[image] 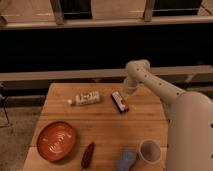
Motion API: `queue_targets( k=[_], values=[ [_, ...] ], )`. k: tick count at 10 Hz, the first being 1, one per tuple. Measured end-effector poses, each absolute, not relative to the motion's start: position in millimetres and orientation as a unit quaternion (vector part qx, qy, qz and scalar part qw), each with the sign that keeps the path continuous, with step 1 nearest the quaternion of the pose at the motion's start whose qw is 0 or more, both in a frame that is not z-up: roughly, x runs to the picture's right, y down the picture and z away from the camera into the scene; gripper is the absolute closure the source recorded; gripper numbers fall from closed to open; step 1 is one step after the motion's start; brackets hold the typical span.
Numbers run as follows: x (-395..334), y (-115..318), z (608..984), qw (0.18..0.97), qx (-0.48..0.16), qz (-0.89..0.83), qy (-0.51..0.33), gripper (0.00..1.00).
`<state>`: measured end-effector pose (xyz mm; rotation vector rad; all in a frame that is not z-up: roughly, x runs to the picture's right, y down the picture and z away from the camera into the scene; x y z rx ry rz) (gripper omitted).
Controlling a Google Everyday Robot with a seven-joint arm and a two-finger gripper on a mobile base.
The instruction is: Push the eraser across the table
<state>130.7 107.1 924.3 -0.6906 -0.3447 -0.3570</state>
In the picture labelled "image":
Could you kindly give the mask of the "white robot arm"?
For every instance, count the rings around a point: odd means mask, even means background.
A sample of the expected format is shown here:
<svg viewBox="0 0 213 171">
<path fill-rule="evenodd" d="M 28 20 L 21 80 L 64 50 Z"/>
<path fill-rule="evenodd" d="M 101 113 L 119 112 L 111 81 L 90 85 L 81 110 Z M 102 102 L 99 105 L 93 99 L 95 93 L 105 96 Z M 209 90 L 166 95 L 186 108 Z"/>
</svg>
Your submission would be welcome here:
<svg viewBox="0 0 213 171">
<path fill-rule="evenodd" d="M 142 82 L 168 105 L 166 171 L 213 171 L 213 101 L 153 75 L 147 60 L 130 61 L 125 69 L 125 93 Z"/>
</svg>

